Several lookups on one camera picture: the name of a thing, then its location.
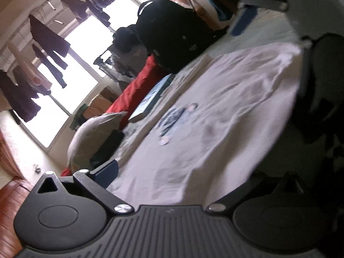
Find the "grey pillow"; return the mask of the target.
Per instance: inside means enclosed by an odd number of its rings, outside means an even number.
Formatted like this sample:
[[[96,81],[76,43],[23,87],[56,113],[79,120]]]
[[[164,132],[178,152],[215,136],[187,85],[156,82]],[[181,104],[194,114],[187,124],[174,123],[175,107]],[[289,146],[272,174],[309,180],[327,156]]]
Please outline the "grey pillow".
[[[76,172],[91,169],[90,159],[113,130],[120,130],[120,123],[127,113],[111,112],[92,117],[82,124],[72,138],[67,151],[67,167]]]

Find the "green quilted bed cover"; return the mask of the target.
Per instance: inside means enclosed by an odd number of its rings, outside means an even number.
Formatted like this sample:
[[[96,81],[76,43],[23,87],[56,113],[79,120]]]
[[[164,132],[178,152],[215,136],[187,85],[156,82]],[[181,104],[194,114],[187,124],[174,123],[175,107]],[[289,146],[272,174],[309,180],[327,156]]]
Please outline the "green quilted bed cover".
[[[215,59],[242,49],[275,42],[293,42],[296,39],[296,34],[284,14],[271,10],[259,13],[240,36],[233,37],[226,33],[175,75],[145,118],[129,123],[124,128],[125,138],[112,157],[116,159],[120,168],[126,166],[145,136],[175,101],[205,73],[205,68]]]

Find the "wooden headboard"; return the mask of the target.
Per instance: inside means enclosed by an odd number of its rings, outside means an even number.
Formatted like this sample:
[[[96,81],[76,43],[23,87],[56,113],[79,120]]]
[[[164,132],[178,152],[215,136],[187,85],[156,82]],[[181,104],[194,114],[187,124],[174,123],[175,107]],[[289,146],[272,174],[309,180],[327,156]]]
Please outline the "wooden headboard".
[[[2,189],[0,194],[1,241],[0,256],[15,257],[22,246],[15,234],[13,222],[17,212],[29,195],[32,184],[27,180],[14,177]]]

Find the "red blanket roll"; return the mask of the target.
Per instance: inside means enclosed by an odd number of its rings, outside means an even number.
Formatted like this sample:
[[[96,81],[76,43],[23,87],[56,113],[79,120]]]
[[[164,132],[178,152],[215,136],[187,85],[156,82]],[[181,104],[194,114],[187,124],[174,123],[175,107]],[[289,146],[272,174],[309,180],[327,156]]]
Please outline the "red blanket roll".
[[[149,56],[137,77],[124,89],[106,113],[127,112],[130,115],[165,75],[165,71],[156,63],[155,57]]]

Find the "orange curtain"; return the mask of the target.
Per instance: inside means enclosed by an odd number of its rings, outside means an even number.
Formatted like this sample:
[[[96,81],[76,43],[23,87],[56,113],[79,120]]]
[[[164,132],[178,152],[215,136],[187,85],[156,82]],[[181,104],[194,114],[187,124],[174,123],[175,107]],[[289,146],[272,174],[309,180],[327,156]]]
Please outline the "orange curtain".
[[[20,168],[18,167],[11,150],[5,140],[3,133],[1,132],[1,167],[6,171],[10,176],[17,177],[20,179],[25,179]]]

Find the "hanging clothes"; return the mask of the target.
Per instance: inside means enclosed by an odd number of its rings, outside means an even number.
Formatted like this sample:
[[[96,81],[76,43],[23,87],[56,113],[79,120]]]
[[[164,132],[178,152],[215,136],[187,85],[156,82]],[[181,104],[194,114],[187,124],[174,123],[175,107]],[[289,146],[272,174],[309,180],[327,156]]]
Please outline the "hanging clothes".
[[[88,18],[90,10],[105,27],[110,26],[110,17],[103,11],[115,0],[60,0],[62,6],[68,8],[80,23]],[[57,69],[66,69],[68,64],[62,60],[70,50],[70,43],[52,31],[45,22],[34,15],[28,16],[30,33],[34,43],[32,49],[35,56],[51,72],[62,88],[67,84],[63,74]],[[9,104],[9,110],[17,113],[23,121],[31,121],[41,107],[33,100],[38,94],[50,95],[52,83],[27,59],[13,43],[8,43],[8,49],[15,57],[17,66],[13,69],[16,82],[13,82],[8,73],[1,71],[1,92]]]

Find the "white printed sweatshirt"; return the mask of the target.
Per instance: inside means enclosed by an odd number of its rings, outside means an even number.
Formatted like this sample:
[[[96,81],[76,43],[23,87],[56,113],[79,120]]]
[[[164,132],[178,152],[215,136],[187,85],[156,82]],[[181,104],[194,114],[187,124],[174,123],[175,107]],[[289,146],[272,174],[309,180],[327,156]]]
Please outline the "white printed sweatshirt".
[[[108,191],[135,207],[207,206],[239,187],[287,124],[302,61],[299,45],[272,43],[186,66],[125,128]]]

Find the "cardboard boxes by window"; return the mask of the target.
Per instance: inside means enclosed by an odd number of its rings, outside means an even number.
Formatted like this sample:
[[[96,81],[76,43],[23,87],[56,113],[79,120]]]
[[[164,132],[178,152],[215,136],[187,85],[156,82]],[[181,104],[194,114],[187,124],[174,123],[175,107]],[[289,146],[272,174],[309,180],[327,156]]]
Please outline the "cardboard boxes by window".
[[[90,103],[84,103],[76,111],[69,128],[76,131],[88,119],[103,115],[117,98],[118,95],[112,89],[109,87],[104,88]]]

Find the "light blue book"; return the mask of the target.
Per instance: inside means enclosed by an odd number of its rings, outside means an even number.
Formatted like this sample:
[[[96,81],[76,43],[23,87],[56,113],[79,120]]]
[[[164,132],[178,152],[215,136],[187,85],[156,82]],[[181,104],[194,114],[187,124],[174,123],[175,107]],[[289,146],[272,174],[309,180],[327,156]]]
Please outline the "light blue book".
[[[134,123],[144,119],[148,115],[148,113],[153,109],[163,91],[167,87],[169,87],[174,77],[175,75],[171,73],[165,76],[161,81],[159,81],[151,89],[151,91],[149,91],[149,93],[145,96],[145,98],[141,101],[137,108],[133,111],[133,113],[128,119],[128,122]]]

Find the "black backpack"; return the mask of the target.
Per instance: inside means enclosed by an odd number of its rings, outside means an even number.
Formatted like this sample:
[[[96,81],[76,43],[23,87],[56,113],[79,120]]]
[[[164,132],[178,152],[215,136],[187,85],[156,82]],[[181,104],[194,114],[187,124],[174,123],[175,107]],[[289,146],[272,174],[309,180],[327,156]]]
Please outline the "black backpack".
[[[174,74],[222,38],[228,28],[212,30],[193,10],[169,0],[142,3],[135,25],[148,53]]]

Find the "red pillow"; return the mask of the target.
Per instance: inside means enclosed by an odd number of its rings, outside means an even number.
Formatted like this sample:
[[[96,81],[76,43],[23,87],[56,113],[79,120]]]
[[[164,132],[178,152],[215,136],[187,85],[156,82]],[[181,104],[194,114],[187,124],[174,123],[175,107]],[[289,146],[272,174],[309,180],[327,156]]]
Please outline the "red pillow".
[[[72,171],[68,168],[68,167],[66,167],[63,171],[62,171],[62,173],[61,173],[61,176],[62,177],[69,177],[69,176],[72,176]]]

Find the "black folded cloth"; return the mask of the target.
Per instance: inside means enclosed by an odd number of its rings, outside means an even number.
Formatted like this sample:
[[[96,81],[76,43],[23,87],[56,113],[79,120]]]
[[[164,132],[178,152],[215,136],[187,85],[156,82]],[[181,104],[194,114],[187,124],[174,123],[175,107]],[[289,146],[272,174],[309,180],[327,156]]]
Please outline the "black folded cloth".
[[[96,169],[106,163],[119,148],[124,136],[123,131],[113,130],[100,148],[92,155],[90,159],[91,169]]]

